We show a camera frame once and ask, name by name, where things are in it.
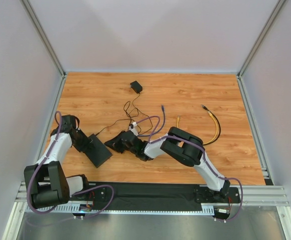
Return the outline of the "black network switch box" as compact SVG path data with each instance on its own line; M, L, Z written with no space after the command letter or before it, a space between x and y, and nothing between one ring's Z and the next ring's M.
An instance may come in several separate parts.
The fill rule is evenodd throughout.
M85 155L96 168L99 168L102 164L109 160L113 154L95 134L90 135L88 139L90 140L90 143L85 151Z

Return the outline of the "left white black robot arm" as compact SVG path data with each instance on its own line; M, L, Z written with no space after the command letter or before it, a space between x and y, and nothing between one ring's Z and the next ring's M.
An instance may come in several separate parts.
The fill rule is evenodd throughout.
M79 128L80 120L74 115L63 115L50 135L50 143L41 158L24 169L27 204L37 214L51 212L56 206L66 204L74 195L82 195L88 189L84 174L65 177L62 169L68 150L91 156L92 140ZM39 209L50 207L45 212Z

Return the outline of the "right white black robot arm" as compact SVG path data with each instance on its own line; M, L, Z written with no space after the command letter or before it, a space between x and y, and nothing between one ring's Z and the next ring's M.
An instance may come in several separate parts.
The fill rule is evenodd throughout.
M129 151L146 162L167 154L182 165L194 168L204 179L214 198L226 198L230 181L210 161L203 141L180 128L171 127L167 134L153 140L141 140L132 130L122 131L105 145L117 153Z

